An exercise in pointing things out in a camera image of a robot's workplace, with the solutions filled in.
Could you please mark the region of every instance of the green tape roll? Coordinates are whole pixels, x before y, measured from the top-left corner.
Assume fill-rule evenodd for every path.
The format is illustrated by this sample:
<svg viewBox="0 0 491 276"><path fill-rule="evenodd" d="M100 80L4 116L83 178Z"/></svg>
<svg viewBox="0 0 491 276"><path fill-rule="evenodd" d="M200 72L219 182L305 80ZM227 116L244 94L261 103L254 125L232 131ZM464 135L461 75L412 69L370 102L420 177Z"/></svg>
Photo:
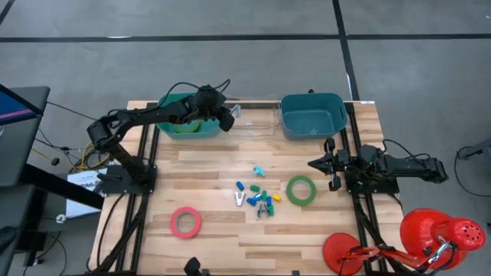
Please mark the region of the green tape roll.
<svg viewBox="0 0 491 276"><path fill-rule="evenodd" d="M310 195L306 199L299 199L293 195L293 191L292 191L293 185L299 181L303 181L307 183L308 187L310 188ZM286 196L288 196L290 202L299 206L305 206L310 204L310 202L314 200L316 193L317 193L317 189L315 188L314 182L311 179L309 179L307 176L296 176L290 179L288 185L286 186Z"/></svg>
<svg viewBox="0 0 491 276"><path fill-rule="evenodd" d="M198 130L200 124L201 124L200 120L194 120L191 121L191 123L174 125L174 129L176 130L177 133L193 133Z"/></svg>

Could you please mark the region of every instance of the plastic bin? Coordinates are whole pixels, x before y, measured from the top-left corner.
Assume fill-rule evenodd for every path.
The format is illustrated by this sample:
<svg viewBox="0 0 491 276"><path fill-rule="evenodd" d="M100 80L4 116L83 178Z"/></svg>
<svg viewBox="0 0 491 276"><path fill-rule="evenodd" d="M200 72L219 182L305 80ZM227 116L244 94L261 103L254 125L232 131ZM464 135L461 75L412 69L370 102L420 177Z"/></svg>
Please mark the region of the plastic bin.
<svg viewBox="0 0 491 276"><path fill-rule="evenodd" d="M283 134L289 140L327 138L346 127L344 102L337 94L309 93L282 99Z"/></svg>
<svg viewBox="0 0 491 276"><path fill-rule="evenodd" d="M194 93L182 93L182 94L170 94L166 101L163 103L163 105L167 105L168 103L175 102L177 100L180 100L184 97L194 95ZM177 129L182 130L188 130L191 126L187 123L182 124L182 125L174 125L171 123L156 123L157 127L165 132L167 135L169 135L173 139L196 139L196 138L208 138L208 137L214 137L218 133L220 133L221 129L219 127L219 121L211 121L208 120L205 122L204 120L200 121L200 124L198 126L198 129L194 132L191 133L179 133Z"/></svg>

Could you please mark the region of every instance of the floor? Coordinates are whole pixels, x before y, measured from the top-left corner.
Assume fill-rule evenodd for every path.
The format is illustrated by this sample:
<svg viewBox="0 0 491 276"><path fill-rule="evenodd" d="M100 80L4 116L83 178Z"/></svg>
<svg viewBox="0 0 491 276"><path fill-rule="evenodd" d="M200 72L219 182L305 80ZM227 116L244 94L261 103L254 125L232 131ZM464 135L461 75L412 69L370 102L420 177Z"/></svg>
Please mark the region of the floor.
<svg viewBox="0 0 491 276"><path fill-rule="evenodd" d="M441 159L450 175L440 185L402 179L405 212L427 207L481 225L491 222L491 199L465 193L453 174L456 150L491 136L491 36L458 40L437 36L491 33L491 3L339 2L353 66L353 70L348 66L351 92L346 48L337 39L163 41L161 37L335 35L338 26L329 0L0 0L0 9L10 7L0 24L0 81L7 87L47 85L50 101L92 117L125 107L128 100L158 99L177 81L218 84L231 78L227 96L241 98L273 99L312 88L350 100L358 92L361 100L376 101L385 137ZM365 34L436 36L350 39ZM123 36L144 39L102 42L101 38ZM48 106L41 128L53 144L83 147L89 123ZM34 148L63 158L39 143ZM403 155L397 147L389 150ZM51 166L34 153L29 162L51 173L69 170L66 162ZM491 170L481 156L459 163L458 170L469 189L491 194ZM45 215L56 216L63 205L62 199L50 198ZM65 274L85 272L97 220L93 215L65 225L43 224L47 231L63 230L61 241L68 251ZM488 274L490 252L488 242L459 267L441 274ZM22 260L22 255L16 256L9 275L22 273ZM63 263L63 252L56 246L44 264L29 268L26 275L56 275Z"/></svg>

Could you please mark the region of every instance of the wooden table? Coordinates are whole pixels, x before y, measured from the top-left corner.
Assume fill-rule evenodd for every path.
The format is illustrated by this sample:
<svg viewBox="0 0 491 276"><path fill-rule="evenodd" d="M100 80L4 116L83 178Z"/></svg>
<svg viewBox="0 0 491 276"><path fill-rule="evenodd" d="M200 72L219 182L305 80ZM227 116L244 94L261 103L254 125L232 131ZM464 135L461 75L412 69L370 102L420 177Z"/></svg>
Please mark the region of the wooden table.
<svg viewBox="0 0 491 276"><path fill-rule="evenodd" d="M128 108L146 105L146 101L130 101ZM382 147L383 134L375 104L354 102L354 108L361 142ZM277 109L242 109L241 118L230 132L211 139L172 140L161 133L156 161L158 180L148 205L138 274L184 274L183 267L191 257L197 257L202 268L208 268L212 274L288 275L294 270L301 274L334 274L322 260L321 247L336 232L358 237L351 196L346 192L342 174L343 187L329 192L330 177L307 166L308 161L323 156L324 140L287 140L277 115ZM347 131L354 155L349 122ZM140 134L141 127L135 127L122 142L135 155ZM342 149L340 135L334 138L336 148ZM256 165L264 169L264 179L252 173ZM318 190L315 200L304 207L291 204L285 194L290 178L298 175L311 178ZM246 202L237 207L234 192L238 180L247 188L257 185L269 194L279 194L283 200L274 203L275 216L258 220L256 208ZM249 189L246 191L248 196L253 195ZM299 188L295 193L307 191ZM95 267L102 227L116 198L113 195L104 201L91 268ZM399 237L403 218L400 206L388 195L374 195L374 201L381 236L389 245L404 250ZM195 238L180 240L170 231L170 216L187 205L201 213L203 226ZM126 208L127 196L110 218L101 258L119 239ZM183 221L180 227L189 227L187 220ZM132 251L130 241L125 268L129 268Z"/></svg>

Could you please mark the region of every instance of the monitor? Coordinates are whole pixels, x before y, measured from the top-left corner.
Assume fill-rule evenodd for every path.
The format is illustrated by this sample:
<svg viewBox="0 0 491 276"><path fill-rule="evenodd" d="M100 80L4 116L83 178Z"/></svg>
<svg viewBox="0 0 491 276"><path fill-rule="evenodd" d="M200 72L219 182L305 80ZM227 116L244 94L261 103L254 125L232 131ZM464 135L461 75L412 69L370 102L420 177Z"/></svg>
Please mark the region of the monitor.
<svg viewBox="0 0 491 276"><path fill-rule="evenodd" d="M42 116L32 103L0 84L0 126Z"/></svg>

